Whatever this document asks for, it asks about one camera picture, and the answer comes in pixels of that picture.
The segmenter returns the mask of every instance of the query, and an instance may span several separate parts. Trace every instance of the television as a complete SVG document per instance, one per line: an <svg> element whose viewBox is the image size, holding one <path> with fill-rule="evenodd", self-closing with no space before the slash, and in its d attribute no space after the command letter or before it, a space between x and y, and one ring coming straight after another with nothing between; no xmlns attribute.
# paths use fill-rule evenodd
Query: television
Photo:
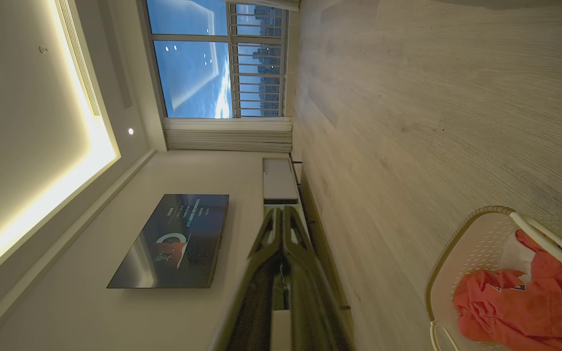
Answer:
<svg viewBox="0 0 562 351"><path fill-rule="evenodd" d="M107 288L209 288L228 202L229 195L164 195Z"/></svg>

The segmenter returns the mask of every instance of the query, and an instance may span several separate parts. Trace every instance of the white laundry basket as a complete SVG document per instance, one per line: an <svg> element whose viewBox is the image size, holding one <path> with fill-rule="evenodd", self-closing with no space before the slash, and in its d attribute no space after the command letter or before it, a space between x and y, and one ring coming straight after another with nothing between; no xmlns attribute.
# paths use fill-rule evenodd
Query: white laundry basket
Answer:
<svg viewBox="0 0 562 351"><path fill-rule="evenodd" d="M496 270L507 238L523 229L562 263L562 220L529 218L503 206L475 211L457 230L442 253L426 287L430 337L435 351L502 351L497 343L473 342L459 333L459 313L452 299L461 278L478 269Z"/></svg>

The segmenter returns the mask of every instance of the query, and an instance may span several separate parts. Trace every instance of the light wood flooring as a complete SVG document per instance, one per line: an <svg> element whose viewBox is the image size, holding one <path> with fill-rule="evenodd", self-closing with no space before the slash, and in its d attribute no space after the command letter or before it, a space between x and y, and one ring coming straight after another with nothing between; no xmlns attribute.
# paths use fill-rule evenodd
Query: light wood flooring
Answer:
<svg viewBox="0 0 562 351"><path fill-rule="evenodd" d="M302 0L299 17L293 156L357 348L430 350L424 286L462 220L562 217L562 1Z"/></svg>

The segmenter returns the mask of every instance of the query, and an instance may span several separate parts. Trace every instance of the white curtain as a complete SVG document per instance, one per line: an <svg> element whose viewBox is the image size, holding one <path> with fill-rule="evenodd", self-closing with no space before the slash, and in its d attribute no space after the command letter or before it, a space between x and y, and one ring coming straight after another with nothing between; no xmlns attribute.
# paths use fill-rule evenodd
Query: white curtain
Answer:
<svg viewBox="0 0 562 351"><path fill-rule="evenodd" d="M225 0L225 2L236 2L239 4L256 4L272 6L277 9L288 11L298 11L300 0Z"/></svg>
<svg viewBox="0 0 562 351"><path fill-rule="evenodd" d="M292 120L259 118L165 118L169 149L290 153Z"/></svg>

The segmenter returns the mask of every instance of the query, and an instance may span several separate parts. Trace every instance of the air vent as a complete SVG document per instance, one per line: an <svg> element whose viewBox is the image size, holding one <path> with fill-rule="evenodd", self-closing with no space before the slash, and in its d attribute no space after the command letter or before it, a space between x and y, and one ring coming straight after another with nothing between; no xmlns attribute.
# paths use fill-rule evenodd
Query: air vent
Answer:
<svg viewBox="0 0 562 351"><path fill-rule="evenodd" d="M60 2L60 13L64 20L64 27L66 37L69 40L69 46L71 46L71 54L73 55L73 61L78 69L78 75L82 83L82 87L85 90L86 99L95 116L101 116L101 111L99 109L99 103L97 102L97 96L94 94L94 89L92 89L92 82L90 80L90 75L88 74L88 68L86 67L84 54L82 53L82 48L80 46L80 40L78 34L75 30L75 25L73 23L73 17L71 15L71 9L69 8L69 2L67 0L59 0Z"/></svg>

